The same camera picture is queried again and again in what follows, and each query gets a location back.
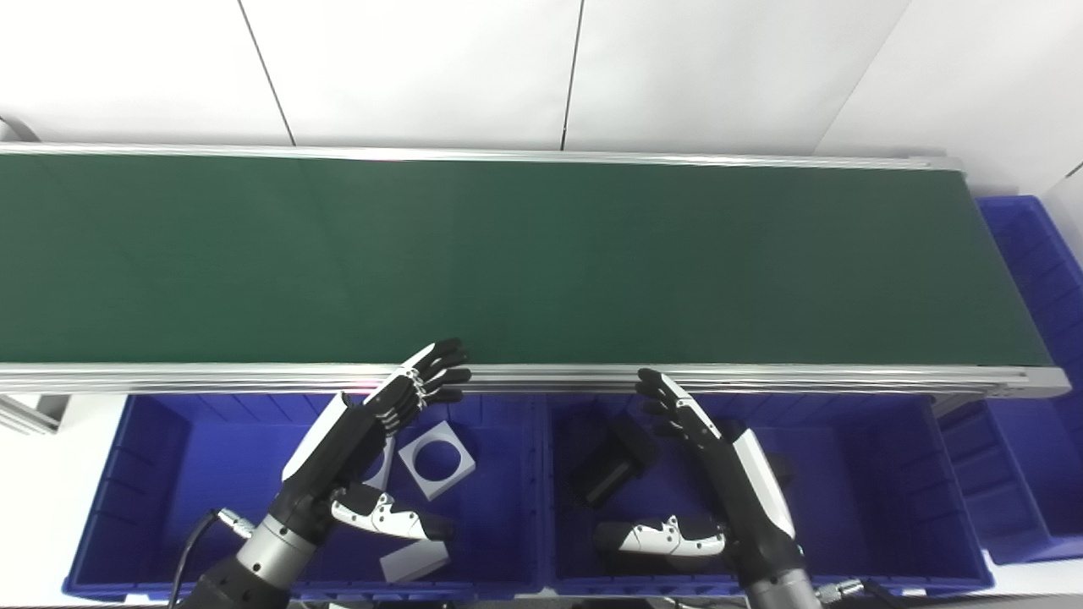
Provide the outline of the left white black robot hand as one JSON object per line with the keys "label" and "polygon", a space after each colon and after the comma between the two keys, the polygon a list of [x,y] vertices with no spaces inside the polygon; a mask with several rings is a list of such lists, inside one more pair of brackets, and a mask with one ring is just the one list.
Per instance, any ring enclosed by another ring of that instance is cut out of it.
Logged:
{"label": "left white black robot hand", "polygon": [[332,493],[355,482],[382,454],[387,440],[409,427],[423,409],[460,401],[461,386],[471,378],[467,359],[460,339],[429,344],[360,403],[347,393],[332,398],[283,471],[282,488],[268,509],[276,528],[324,543],[332,528]]}

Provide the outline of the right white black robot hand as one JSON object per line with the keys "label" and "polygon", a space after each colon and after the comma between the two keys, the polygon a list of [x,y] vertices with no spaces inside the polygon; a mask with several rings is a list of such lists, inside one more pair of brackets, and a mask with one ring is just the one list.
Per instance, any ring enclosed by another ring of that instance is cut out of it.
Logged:
{"label": "right white black robot hand", "polygon": [[639,370],[638,377],[635,390],[645,397],[645,412],[661,417],[662,431],[684,440],[721,516],[598,524],[596,547],[680,559],[725,556],[742,585],[803,570],[790,506],[753,429],[738,420],[713,420],[696,398],[660,370]]}

